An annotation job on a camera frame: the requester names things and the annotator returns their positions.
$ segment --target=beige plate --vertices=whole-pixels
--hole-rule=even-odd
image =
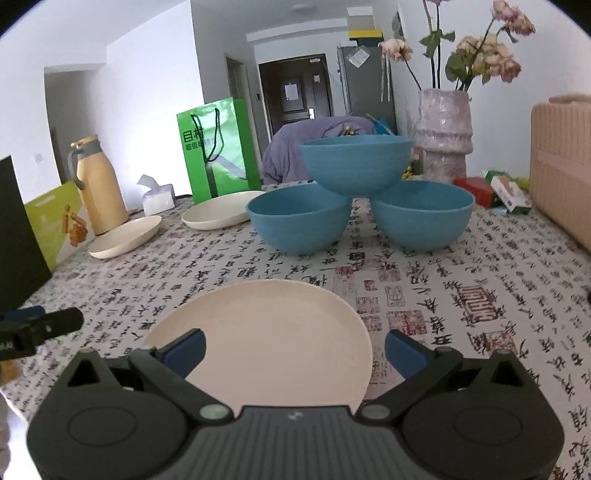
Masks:
[[[191,207],[183,214],[183,222],[197,230],[216,230],[246,222],[246,204],[264,192],[256,190],[222,195]]]
[[[162,217],[154,215],[124,223],[94,240],[88,253],[102,260],[126,254],[156,235],[160,222]]]
[[[187,380],[230,406],[359,407],[372,370],[363,321],[344,300],[291,280],[244,281],[196,297],[145,339],[162,347],[192,328],[207,351]]]

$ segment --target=black panel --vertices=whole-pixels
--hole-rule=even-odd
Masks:
[[[37,5],[41,0],[2,0],[0,1],[0,35],[11,25]]]
[[[10,157],[0,160],[0,312],[15,310],[51,278],[29,223]]]

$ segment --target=tissue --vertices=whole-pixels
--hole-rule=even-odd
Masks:
[[[148,187],[150,190],[142,196],[144,214],[156,215],[174,208],[174,187],[172,184],[160,186],[156,180],[148,175],[142,175],[138,185]]]

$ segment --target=tablecloth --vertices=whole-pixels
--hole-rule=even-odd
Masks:
[[[47,311],[76,306],[85,324],[39,347],[23,360],[24,377],[3,388],[27,418],[80,348],[125,355],[200,293],[246,279],[283,278],[331,290],[357,310],[374,348],[368,398],[401,381],[384,355],[390,329],[431,348],[450,345],[464,356],[510,349],[565,429],[553,480],[591,478],[591,258],[551,220],[535,211],[502,217],[477,210],[458,242],[418,254],[391,245],[368,201],[357,199],[338,242],[290,257],[267,247],[250,223],[189,229],[181,214],[190,205],[179,201],[164,214],[160,233],[126,255],[101,261],[76,254],[30,298],[28,305]]]

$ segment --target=paper note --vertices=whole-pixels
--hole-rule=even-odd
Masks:
[[[356,66],[357,68],[361,67],[367,59],[369,58],[369,53],[367,53],[364,49],[360,48],[354,55],[349,57],[349,61]]]
[[[285,97],[289,102],[300,99],[300,95],[297,93],[297,84],[288,83],[285,85]]]

